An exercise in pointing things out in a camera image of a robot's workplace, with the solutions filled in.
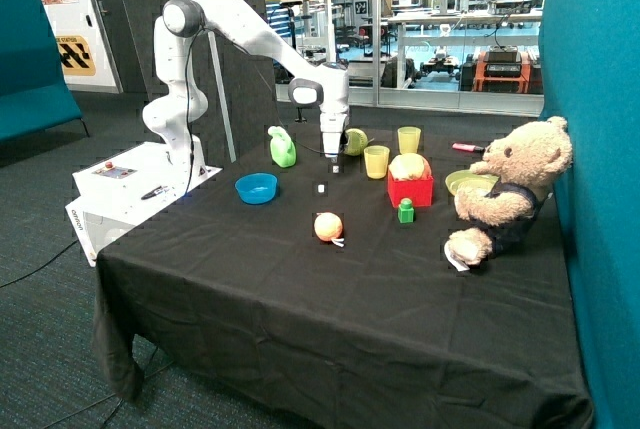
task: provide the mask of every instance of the yellow cup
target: yellow cup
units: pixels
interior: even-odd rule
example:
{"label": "yellow cup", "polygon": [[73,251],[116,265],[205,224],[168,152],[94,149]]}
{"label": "yellow cup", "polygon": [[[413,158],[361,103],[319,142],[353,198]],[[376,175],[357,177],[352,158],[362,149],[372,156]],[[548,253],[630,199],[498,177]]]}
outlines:
{"label": "yellow cup", "polygon": [[419,127],[401,127],[398,129],[398,148],[400,154],[416,154],[420,145]]}
{"label": "yellow cup", "polygon": [[389,165],[389,148],[385,146],[368,146],[364,150],[364,164],[367,176],[371,179],[382,179],[387,175]]}

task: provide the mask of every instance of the black marker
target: black marker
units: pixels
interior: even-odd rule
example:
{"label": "black marker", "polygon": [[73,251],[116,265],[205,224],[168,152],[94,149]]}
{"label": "black marker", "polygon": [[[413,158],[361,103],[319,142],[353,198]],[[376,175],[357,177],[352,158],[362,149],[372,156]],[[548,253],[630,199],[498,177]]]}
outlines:
{"label": "black marker", "polygon": [[143,201],[146,199],[151,199],[152,197],[157,196],[158,194],[162,194],[163,192],[165,192],[167,190],[166,186],[158,186],[156,187],[153,191],[151,192],[147,192],[144,196],[142,196],[140,199],[142,199]]}

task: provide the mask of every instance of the glass wall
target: glass wall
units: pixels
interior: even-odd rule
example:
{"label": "glass wall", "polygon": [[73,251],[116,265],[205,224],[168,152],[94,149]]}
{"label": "glass wall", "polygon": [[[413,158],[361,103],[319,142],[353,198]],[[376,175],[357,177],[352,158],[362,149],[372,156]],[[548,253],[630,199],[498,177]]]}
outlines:
{"label": "glass wall", "polygon": [[[352,104],[527,115],[542,109],[544,0],[268,4],[272,26],[279,24],[309,62],[347,67]],[[276,71],[286,100],[290,75]]]}

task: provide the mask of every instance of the pink marker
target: pink marker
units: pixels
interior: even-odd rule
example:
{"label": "pink marker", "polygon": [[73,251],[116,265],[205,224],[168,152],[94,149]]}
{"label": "pink marker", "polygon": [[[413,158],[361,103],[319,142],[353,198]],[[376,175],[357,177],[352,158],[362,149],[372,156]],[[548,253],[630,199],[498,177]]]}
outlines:
{"label": "pink marker", "polygon": [[461,144],[459,142],[456,142],[452,147],[456,151],[478,152],[478,153],[484,152],[484,147],[474,146],[473,144]]}

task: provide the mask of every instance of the teal couch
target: teal couch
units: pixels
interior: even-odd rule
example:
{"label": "teal couch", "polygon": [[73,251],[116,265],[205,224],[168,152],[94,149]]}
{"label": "teal couch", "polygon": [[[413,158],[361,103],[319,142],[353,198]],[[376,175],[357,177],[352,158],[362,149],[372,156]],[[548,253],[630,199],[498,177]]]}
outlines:
{"label": "teal couch", "polygon": [[0,19],[0,141],[81,119],[42,2],[0,0]]}
{"label": "teal couch", "polygon": [[640,427],[640,14],[635,0],[546,0],[542,118],[575,150],[556,187],[597,428]]}

